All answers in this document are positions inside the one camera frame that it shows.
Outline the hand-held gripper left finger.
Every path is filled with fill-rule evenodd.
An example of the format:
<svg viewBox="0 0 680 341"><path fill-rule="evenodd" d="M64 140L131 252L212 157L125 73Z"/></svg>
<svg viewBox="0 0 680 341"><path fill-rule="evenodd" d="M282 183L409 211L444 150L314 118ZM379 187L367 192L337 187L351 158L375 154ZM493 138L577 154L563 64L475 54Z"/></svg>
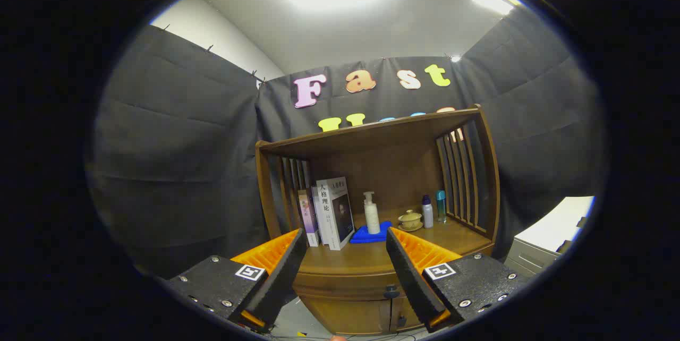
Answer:
<svg viewBox="0 0 680 341"><path fill-rule="evenodd" d="M212 322L268 334L286 304L308 249L296 229L234 257L211 255L160 286Z"/></svg>

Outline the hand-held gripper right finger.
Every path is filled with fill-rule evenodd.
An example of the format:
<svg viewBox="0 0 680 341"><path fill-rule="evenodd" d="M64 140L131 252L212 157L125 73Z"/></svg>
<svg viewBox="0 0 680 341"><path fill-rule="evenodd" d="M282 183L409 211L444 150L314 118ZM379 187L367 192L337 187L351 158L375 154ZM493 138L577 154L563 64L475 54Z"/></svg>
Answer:
<svg viewBox="0 0 680 341"><path fill-rule="evenodd" d="M386 251L413 312L430 333L495 309L530 282L489 256L461 256L393 227Z"/></svg>

